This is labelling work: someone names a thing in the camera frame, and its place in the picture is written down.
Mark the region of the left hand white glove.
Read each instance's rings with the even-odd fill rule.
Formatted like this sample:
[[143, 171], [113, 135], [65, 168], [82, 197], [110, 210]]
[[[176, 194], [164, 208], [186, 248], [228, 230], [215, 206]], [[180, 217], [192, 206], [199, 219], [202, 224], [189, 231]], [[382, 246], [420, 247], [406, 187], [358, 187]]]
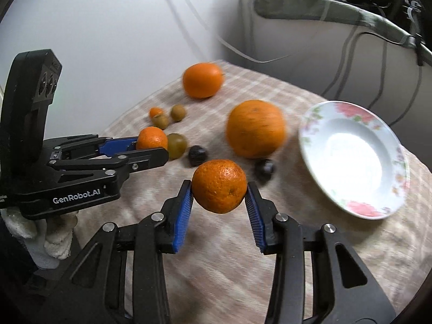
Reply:
[[1, 209], [7, 230], [42, 270], [56, 269], [70, 257], [77, 211], [46, 220], [27, 220], [17, 208]]

